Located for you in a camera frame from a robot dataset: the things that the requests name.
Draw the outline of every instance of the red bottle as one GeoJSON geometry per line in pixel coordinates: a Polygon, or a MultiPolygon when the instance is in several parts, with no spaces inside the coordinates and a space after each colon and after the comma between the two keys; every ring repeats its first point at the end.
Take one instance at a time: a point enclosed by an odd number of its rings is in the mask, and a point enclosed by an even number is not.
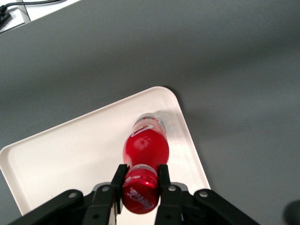
{"type": "Polygon", "coordinates": [[[166,164],[169,146],[161,118],[153,113],[141,115],[123,149],[129,166],[123,184],[122,201],[137,214],[152,211],[158,204],[158,166],[166,164]]]}

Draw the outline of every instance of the red bottle cap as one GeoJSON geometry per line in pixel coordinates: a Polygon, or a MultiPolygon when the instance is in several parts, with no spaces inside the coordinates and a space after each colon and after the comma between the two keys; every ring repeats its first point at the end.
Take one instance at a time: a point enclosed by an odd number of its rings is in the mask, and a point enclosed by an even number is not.
{"type": "Polygon", "coordinates": [[[145,164],[129,169],[123,184],[122,201],[125,207],[137,214],[152,211],[158,204],[158,175],[145,164]]]}

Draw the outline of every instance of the gray table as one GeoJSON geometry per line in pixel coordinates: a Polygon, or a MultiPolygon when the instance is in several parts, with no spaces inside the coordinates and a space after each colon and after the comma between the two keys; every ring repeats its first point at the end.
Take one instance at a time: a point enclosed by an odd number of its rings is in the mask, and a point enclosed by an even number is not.
{"type": "MultiPolygon", "coordinates": [[[[283,224],[300,199],[299,12],[298,1],[82,0],[5,32],[0,148],[165,86],[212,189],[283,224]]],[[[0,224],[19,216],[0,175],[0,224]]]]}

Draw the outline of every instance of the white tray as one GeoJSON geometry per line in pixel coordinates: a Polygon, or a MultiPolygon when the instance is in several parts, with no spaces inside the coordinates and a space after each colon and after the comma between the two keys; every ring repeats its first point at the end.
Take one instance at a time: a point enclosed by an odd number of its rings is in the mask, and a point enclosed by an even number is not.
{"type": "MultiPolygon", "coordinates": [[[[0,169],[21,214],[65,190],[87,195],[96,184],[110,182],[143,113],[157,113],[166,126],[171,182],[186,184],[191,194],[210,188],[177,98],[153,87],[3,148],[0,169]]],[[[123,207],[117,224],[153,225],[156,211],[136,215],[123,207]]]]}

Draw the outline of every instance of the black cable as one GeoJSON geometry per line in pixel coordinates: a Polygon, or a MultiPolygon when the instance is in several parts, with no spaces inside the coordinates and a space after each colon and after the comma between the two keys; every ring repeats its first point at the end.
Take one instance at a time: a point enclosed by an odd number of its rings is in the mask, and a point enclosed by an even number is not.
{"type": "Polygon", "coordinates": [[[47,3],[53,3],[62,0],[44,0],[44,1],[29,1],[29,2],[12,2],[6,5],[0,6],[0,26],[4,24],[4,22],[11,17],[9,13],[6,13],[6,10],[10,6],[18,6],[18,5],[41,5],[47,3]]]}
{"type": "Polygon", "coordinates": [[[46,4],[46,3],[52,3],[56,1],[61,1],[61,0],[45,0],[45,1],[28,1],[28,2],[12,2],[4,5],[4,7],[9,7],[9,6],[17,6],[17,5],[40,5],[40,4],[46,4]]]}
{"type": "Polygon", "coordinates": [[[45,1],[29,1],[29,2],[12,2],[0,7],[0,12],[5,12],[8,7],[10,6],[19,6],[19,5],[40,5],[40,4],[47,4],[53,3],[61,0],[45,0],[45,1]]]}

